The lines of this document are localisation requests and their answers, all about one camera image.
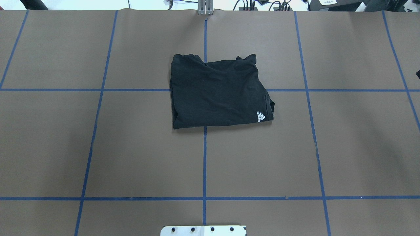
mounting plate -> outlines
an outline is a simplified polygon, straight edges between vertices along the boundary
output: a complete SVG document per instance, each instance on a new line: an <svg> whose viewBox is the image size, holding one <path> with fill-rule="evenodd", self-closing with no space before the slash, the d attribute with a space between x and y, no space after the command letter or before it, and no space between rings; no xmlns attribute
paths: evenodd
<svg viewBox="0 0 420 236"><path fill-rule="evenodd" d="M165 226L160 236L246 236L246 226Z"/></svg>

white metal bracket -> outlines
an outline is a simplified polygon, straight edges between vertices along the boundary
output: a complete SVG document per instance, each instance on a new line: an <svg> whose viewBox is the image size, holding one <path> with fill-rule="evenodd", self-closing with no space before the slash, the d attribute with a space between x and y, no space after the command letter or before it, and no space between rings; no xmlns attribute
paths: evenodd
<svg viewBox="0 0 420 236"><path fill-rule="evenodd" d="M246 226L165 226L160 236L247 236Z"/></svg>
<svg viewBox="0 0 420 236"><path fill-rule="evenodd" d="M213 14L213 0L198 0L198 14L212 15Z"/></svg>

black cloth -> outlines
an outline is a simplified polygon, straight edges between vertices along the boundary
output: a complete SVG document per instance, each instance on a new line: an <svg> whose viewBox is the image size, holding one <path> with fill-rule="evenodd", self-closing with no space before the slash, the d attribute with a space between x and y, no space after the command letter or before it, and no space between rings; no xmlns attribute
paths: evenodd
<svg viewBox="0 0 420 236"><path fill-rule="evenodd" d="M173 57L173 129L230 126L273 120L274 102L258 79L255 54L204 63L197 55Z"/></svg>

horizontal blue line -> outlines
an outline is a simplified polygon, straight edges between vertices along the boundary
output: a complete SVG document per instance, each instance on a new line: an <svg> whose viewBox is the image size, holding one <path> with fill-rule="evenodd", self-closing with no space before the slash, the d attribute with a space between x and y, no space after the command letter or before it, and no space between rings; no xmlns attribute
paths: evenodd
<svg viewBox="0 0 420 236"><path fill-rule="evenodd" d="M85 197L85 201L202 201L202 197Z"/></svg>
<svg viewBox="0 0 420 236"><path fill-rule="evenodd" d="M207 201L258 201L258 200L323 200L322 196L302 197L206 197ZM420 195L384 196L325 196L326 200L351 199L420 199ZM80 201L80 197L0 197L0 201ZM85 197L85 201L202 201L203 197Z"/></svg>
<svg viewBox="0 0 420 236"><path fill-rule="evenodd" d="M80 197L0 197L0 201L80 201Z"/></svg>
<svg viewBox="0 0 420 236"><path fill-rule="evenodd" d="M0 89L0 91L100 92L101 89ZM170 92L170 89L104 89L106 92ZM267 89L268 92L305 92L305 89ZM308 89L309 92L406 92L405 89ZM420 92L420 89L409 89Z"/></svg>

white logo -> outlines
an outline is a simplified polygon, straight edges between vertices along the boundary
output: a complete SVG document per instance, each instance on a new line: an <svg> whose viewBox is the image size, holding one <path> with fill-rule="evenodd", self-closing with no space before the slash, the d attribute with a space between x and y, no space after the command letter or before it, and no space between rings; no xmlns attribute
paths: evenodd
<svg viewBox="0 0 420 236"><path fill-rule="evenodd" d="M259 111L257 111L257 116L258 116L258 122L261 122L262 120L265 119L265 116Z"/></svg>

